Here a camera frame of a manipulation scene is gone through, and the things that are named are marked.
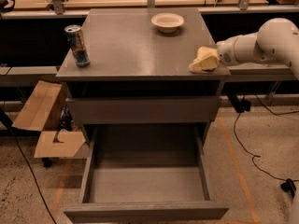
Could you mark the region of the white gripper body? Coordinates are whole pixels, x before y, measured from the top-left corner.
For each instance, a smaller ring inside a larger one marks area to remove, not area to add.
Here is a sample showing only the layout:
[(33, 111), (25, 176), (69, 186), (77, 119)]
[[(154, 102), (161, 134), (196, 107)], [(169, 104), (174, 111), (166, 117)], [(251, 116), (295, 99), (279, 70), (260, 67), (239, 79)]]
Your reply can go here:
[(235, 57), (235, 37), (219, 41), (217, 43), (217, 53), (221, 63), (226, 66), (238, 65), (238, 60)]

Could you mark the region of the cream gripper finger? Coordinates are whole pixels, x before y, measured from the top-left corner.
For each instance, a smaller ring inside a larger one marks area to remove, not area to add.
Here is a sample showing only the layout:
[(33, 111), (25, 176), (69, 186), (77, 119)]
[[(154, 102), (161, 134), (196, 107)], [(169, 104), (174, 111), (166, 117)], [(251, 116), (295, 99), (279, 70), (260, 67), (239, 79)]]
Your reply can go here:
[(197, 51), (197, 56), (203, 57), (205, 55), (217, 56), (217, 50), (209, 47), (200, 47)]
[(219, 59), (214, 56), (207, 56), (204, 58), (197, 58), (194, 60), (194, 63), (192, 64), (192, 70), (194, 72), (199, 71), (208, 71), (208, 70), (214, 70), (219, 65)]

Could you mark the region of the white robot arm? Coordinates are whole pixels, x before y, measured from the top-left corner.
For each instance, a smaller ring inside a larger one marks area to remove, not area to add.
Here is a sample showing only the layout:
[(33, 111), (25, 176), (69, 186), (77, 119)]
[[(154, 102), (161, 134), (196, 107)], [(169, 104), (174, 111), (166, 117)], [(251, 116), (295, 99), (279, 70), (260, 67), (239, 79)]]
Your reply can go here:
[(219, 41), (215, 49), (200, 47), (189, 70), (193, 73), (211, 71), (219, 63), (226, 66), (283, 63), (299, 79), (299, 29), (290, 20), (271, 19), (256, 33)]

